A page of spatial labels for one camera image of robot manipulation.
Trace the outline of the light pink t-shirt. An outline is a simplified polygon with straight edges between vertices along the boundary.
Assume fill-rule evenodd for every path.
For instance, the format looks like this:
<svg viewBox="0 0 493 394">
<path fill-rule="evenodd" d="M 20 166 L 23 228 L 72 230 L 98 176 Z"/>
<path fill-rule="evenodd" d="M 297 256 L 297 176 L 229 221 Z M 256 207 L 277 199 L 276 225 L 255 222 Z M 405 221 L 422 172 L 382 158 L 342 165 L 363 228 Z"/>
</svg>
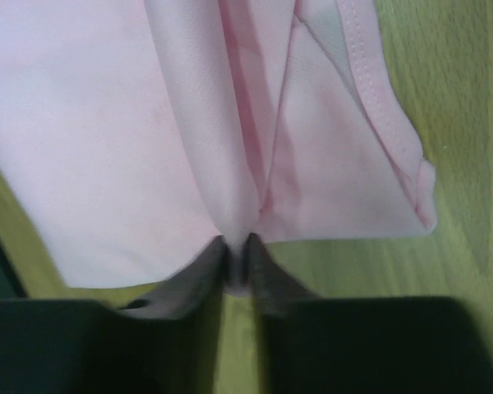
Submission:
<svg viewBox="0 0 493 394">
<path fill-rule="evenodd" d="M 75 288 L 437 221 L 371 1 L 0 1 L 0 171 Z"/>
</svg>

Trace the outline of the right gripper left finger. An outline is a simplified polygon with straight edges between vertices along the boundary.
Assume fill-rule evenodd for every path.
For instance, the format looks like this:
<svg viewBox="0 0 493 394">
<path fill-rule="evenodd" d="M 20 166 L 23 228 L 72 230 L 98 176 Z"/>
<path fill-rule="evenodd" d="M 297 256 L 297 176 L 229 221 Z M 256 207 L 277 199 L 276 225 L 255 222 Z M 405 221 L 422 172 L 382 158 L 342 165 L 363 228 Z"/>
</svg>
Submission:
<svg viewBox="0 0 493 394">
<path fill-rule="evenodd" d="M 0 393 L 212 392 L 227 255 L 215 237 L 121 309 L 0 300 Z"/>
</svg>

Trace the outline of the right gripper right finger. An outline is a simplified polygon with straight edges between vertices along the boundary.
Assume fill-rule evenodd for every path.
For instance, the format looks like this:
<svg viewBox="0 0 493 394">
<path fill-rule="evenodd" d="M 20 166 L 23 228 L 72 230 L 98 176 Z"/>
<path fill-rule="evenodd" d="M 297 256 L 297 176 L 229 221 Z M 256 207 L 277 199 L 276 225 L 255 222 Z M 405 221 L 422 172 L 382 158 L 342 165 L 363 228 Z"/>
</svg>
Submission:
<svg viewBox="0 0 493 394">
<path fill-rule="evenodd" d="M 493 393 L 471 314 L 442 296 L 324 298 L 248 240 L 263 393 Z"/>
</svg>

